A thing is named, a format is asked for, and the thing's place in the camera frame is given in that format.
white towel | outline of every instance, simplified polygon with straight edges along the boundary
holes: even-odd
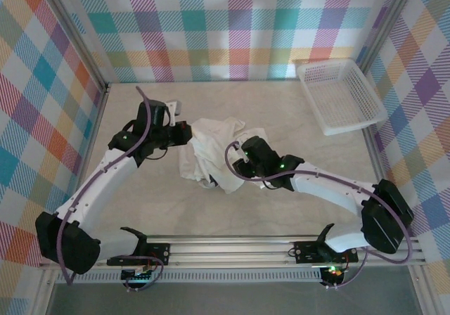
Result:
[[[215,185],[212,177],[225,193],[236,191],[243,180],[234,176],[225,164],[225,148],[232,142],[241,143],[252,136],[260,136],[267,140],[264,129],[250,129],[241,132],[245,123],[233,117],[223,122],[200,118],[192,125],[192,139],[185,146],[178,147],[180,175],[186,179],[199,182],[202,187],[211,188]],[[229,152],[231,163],[239,158],[232,149]]]

white plastic basket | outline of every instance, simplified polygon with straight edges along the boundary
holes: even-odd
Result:
[[[387,119],[384,105],[353,60],[309,63],[299,66],[297,73],[326,136]]]

plastic basket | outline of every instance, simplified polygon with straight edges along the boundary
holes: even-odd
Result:
[[[297,68],[297,73],[326,136],[387,119],[385,107],[353,60],[305,64]]]

marble surface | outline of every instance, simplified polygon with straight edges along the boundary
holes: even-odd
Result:
[[[183,107],[178,120],[233,116],[246,122],[246,128],[264,127],[279,155],[290,153],[336,174],[375,180],[362,132],[324,136],[300,82],[162,83],[141,88],[151,99],[179,99]],[[112,86],[88,174],[112,136],[136,117],[141,100],[135,84]],[[326,224],[352,217],[325,200],[282,189],[260,190],[251,183],[229,195],[220,188],[201,188],[179,176],[178,151],[171,148],[163,159],[144,162],[118,188],[96,230],[129,226],[160,235],[316,235]]]

white cloth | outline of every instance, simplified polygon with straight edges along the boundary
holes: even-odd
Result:
[[[223,122],[200,118],[191,126],[192,139],[185,146],[178,147],[181,177],[199,181],[204,188],[214,187],[210,181],[212,177],[225,193],[237,190],[244,181],[234,176],[226,166],[225,148],[232,141],[242,143],[256,135],[267,140],[265,130],[250,129],[240,133],[245,123],[233,117]],[[237,152],[230,150],[230,162],[238,158]]]

